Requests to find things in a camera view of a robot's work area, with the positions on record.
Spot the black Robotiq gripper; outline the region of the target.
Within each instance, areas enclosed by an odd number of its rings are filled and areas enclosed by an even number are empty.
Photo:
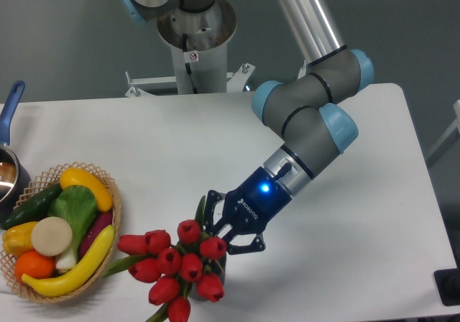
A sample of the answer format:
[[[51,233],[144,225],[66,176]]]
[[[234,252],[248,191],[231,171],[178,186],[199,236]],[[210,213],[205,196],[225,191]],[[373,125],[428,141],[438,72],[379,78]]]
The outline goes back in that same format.
[[[229,255],[251,254],[266,249],[263,231],[268,222],[291,200],[289,193],[278,181],[289,173],[291,166],[281,167],[271,176],[263,167],[258,167],[240,186],[228,193],[209,190],[203,212],[203,230],[218,236],[224,227],[231,230],[221,238],[227,242],[236,236],[256,234],[250,244],[227,244]],[[216,207],[223,206],[221,216],[215,218]]]

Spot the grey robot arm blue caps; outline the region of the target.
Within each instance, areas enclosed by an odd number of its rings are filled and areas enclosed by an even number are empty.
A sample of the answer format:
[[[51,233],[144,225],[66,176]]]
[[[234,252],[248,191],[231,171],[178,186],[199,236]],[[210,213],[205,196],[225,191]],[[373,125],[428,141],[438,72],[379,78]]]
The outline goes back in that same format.
[[[171,49],[178,93],[229,91],[226,46],[236,15],[226,0],[121,2],[133,21],[156,21]],[[346,46],[323,0],[278,2],[305,57],[305,74],[257,88],[252,110],[282,146],[238,188],[208,193],[204,230],[221,237],[229,254],[264,250],[267,223],[357,138],[340,103],[374,79],[372,61]]]

